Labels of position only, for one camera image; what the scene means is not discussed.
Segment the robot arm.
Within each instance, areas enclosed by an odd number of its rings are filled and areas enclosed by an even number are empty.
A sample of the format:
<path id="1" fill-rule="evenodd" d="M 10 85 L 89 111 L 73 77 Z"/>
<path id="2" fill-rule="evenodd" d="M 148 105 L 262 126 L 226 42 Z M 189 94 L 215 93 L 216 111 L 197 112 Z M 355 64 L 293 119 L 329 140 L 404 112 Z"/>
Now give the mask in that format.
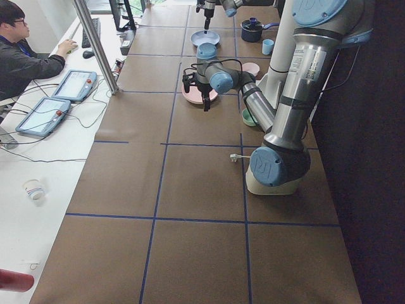
<path id="1" fill-rule="evenodd" d="M 204 109 L 211 91 L 242 94 L 249 113 L 264 131 L 249 160 L 246 184 L 253 194 L 293 193 L 310 168 L 302 135 L 331 71 L 337 51 L 366 43 L 373 30 L 373 1 L 286 1 L 270 67 L 257 82 L 229 69 L 214 44 L 197 48 L 197 61 L 184 70 L 185 90 L 201 92 Z"/>
<path id="2" fill-rule="evenodd" d="M 204 12 L 204 30 L 208 31 L 211 19 L 214 17 L 215 8 L 221 6 L 228 17 L 233 17 L 241 6 L 269 6 L 277 5 L 277 1 L 257 1 L 257 0 L 198 0 L 196 13 Z"/>

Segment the person's hand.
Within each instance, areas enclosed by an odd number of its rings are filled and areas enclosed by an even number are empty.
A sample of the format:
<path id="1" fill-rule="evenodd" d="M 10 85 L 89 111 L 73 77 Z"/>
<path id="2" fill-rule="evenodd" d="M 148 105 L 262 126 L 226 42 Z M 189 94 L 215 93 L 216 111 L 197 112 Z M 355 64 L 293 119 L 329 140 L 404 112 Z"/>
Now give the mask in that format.
<path id="1" fill-rule="evenodd" d="M 56 54 L 59 56 L 66 56 L 71 50 L 77 47 L 77 43 L 71 39 L 66 39 L 61 44 L 58 45 L 58 50 Z"/>

